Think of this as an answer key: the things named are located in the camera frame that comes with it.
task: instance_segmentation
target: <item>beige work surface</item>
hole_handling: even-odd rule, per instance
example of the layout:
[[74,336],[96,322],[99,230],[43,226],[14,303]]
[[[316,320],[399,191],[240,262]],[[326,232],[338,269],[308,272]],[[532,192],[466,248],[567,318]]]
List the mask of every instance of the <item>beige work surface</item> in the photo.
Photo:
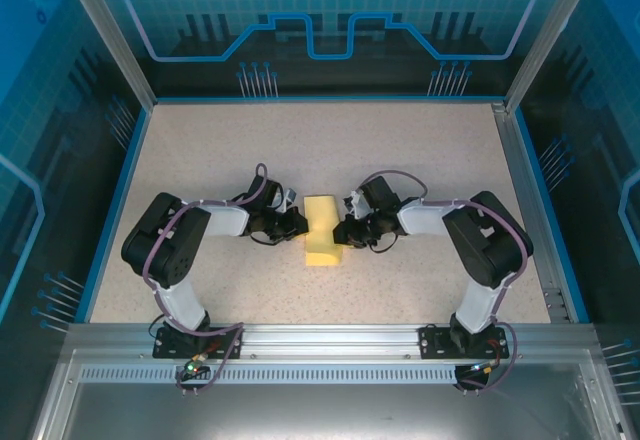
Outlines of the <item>beige work surface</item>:
[[[159,192],[184,199],[246,191],[258,162],[305,195],[342,198],[376,170],[418,175],[429,198],[469,198],[490,190],[521,219],[489,105],[288,103],[164,105],[153,112],[92,322],[148,323],[150,290],[120,248]],[[419,193],[388,177],[400,198]],[[191,277],[213,322],[399,324],[448,322],[467,275],[448,237],[400,238],[387,253],[347,249],[337,267],[306,267],[304,239],[277,247],[246,237],[203,239]],[[533,261],[500,310],[510,322],[547,323]]]

